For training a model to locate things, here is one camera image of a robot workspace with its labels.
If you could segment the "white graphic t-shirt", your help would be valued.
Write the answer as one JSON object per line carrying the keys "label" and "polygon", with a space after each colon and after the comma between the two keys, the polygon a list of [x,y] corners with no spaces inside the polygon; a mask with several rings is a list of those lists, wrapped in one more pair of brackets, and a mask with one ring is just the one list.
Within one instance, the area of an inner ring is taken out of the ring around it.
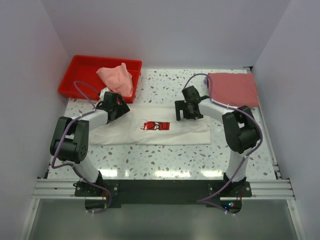
{"label": "white graphic t-shirt", "polygon": [[211,120],[176,120],[170,104],[132,103],[130,111],[89,132],[92,145],[209,145]]}

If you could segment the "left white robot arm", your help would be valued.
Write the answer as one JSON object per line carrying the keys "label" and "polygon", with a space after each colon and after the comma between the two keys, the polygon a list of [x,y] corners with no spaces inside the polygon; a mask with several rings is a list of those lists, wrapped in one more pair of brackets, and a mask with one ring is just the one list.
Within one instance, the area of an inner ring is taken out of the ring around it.
{"label": "left white robot arm", "polygon": [[106,192],[101,172],[88,157],[89,133],[114,122],[129,111],[130,108],[120,94],[107,91],[89,112],[73,118],[60,117],[50,144],[50,154],[53,156],[51,168],[71,167],[92,196]]}

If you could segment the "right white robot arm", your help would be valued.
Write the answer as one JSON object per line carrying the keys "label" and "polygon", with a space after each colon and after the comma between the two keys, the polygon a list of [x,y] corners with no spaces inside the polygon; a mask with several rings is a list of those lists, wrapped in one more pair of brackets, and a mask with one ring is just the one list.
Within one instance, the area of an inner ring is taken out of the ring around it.
{"label": "right white robot arm", "polygon": [[213,100],[208,95],[200,96],[194,86],[182,90],[183,100],[174,102],[176,120],[199,120],[210,117],[222,123],[225,141],[230,149],[227,170],[223,174],[223,192],[235,196],[246,182],[246,167],[251,153],[263,141],[263,133],[251,109],[229,106]]}

